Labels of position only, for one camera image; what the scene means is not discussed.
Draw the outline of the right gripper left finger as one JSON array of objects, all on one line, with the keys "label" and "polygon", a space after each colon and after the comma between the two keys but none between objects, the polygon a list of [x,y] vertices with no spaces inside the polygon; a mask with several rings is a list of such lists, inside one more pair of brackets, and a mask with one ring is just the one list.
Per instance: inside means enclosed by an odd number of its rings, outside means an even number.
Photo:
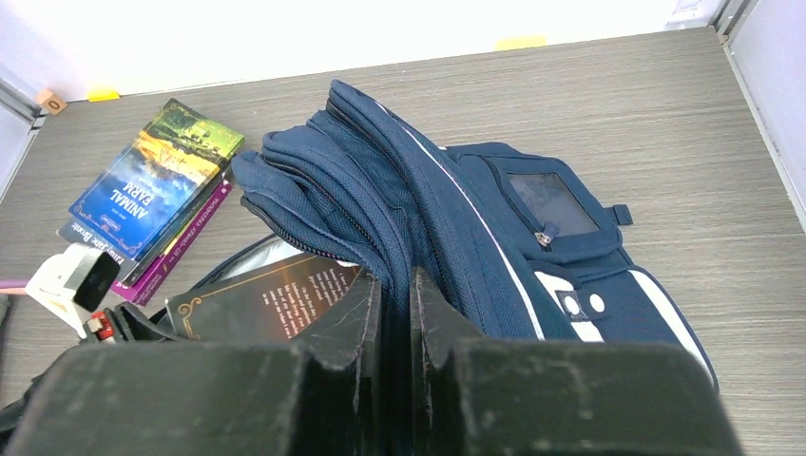
[{"label": "right gripper left finger", "polygon": [[381,284],[362,271],[294,341],[310,356],[299,389],[295,455],[376,455]]}]

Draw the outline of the navy blue student backpack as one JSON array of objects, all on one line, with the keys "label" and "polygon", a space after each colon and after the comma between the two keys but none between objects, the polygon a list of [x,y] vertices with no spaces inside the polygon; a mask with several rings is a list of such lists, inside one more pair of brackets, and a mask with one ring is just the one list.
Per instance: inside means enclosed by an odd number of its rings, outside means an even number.
[{"label": "navy blue student backpack", "polygon": [[678,306],[625,250],[629,208],[600,203],[559,159],[440,146],[336,80],[322,110],[232,168],[242,205],[282,240],[381,281],[394,333],[420,268],[487,336],[671,344],[716,379]]}]

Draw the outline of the Wuthering Heights book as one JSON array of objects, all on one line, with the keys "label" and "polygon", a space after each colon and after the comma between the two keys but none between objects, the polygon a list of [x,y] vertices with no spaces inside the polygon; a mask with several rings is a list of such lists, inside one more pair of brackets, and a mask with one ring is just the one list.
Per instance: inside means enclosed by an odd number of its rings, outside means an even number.
[{"label": "Wuthering Heights book", "polygon": [[57,231],[57,234],[67,242],[77,242],[107,252],[120,266],[117,280],[121,281],[126,286],[133,285],[146,272],[152,262],[157,257],[161,256],[167,247],[172,245],[175,238],[182,233],[186,225],[212,198],[213,193],[217,190],[219,185],[223,182],[227,182],[228,174],[229,170],[225,170],[212,179],[201,193],[195,197],[185,212],[179,215],[178,218],[169,225],[168,229],[161,235],[156,243],[146,251],[142,259],[133,260],[129,258],[125,255],[125,251],[122,247],[115,246],[111,241],[103,238],[99,232],[88,228],[77,218],[68,220]]}]

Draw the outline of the blue Animal Farm book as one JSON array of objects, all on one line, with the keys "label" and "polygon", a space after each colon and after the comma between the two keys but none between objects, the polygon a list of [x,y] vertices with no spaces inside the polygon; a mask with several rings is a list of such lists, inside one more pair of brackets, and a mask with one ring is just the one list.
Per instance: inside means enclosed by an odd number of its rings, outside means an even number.
[{"label": "blue Animal Farm book", "polygon": [[236,130],[171,98],[69,212],[140,260],[243,143]]}]

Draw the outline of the yellow tape marker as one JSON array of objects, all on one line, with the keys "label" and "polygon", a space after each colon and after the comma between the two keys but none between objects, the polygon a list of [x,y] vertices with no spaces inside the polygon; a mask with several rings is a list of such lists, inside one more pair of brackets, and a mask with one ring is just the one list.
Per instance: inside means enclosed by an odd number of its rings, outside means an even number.
[{"label": "yellow tape marker", "polygon": [[94,88],[86,94],[86,99],[91,103],[118,100],[121,95],[117,90],[108,87]]}]

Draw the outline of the dark Three Days book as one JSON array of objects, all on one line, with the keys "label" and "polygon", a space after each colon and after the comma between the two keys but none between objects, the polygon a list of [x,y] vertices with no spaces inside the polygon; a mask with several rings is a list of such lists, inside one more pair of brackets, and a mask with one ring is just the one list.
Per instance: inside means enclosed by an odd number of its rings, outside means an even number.
[{"label": "dark Three Days book", "polygon": [[347,294],[360,267],[299,253],[166,300],[186,339],[285,342]]}]

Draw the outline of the purple spine book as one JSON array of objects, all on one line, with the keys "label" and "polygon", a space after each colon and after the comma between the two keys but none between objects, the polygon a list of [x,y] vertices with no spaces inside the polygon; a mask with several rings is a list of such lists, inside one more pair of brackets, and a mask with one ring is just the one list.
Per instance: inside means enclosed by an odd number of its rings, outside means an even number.
[{"label": "purple spine book", "polygon": [[233,189],[228,180],[223,180],[196,215],[185,224],[179,234],[168,244],[133,285],[121,281],[111,286],[111,291],[127,302],[145,306],[174,270],[183,255],[195,241],[208,221],[216,214]]}]

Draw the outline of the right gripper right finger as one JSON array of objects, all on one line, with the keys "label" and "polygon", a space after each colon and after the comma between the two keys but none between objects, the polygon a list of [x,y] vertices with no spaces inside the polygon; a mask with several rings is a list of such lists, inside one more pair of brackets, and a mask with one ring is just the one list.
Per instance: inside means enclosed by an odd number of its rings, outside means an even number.
[{"label": "right gripper right finger", "polygon": [[430,275],[410,282],[413,447],[416,455],[459,455],[465,433],[454,347],[483,334],[443,296]]}]

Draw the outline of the small wooden cube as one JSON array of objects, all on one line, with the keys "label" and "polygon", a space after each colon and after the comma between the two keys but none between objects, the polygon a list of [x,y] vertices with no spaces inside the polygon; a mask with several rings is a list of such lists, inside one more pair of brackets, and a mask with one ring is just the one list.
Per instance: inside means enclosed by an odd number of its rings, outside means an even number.
[{"label": "small wooden cube", "polygon": [[49,88],[42,89],[38,92],[34,101],[50,115],[58,115],[68,106],[65,100]]}]

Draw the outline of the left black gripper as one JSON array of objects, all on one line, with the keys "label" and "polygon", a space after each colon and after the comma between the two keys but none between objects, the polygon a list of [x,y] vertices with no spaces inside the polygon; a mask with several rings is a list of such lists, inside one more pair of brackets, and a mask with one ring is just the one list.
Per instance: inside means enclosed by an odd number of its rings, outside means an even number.
[{"label": "left black gripper", "polygon": [[3,281],[1,297],[25,295],[60,318],[87,347],[126,342],[176,341],[177,335],[135,304],[101,304],[120,272],[110,254],[72,243],[46,259],[30,279]]}]

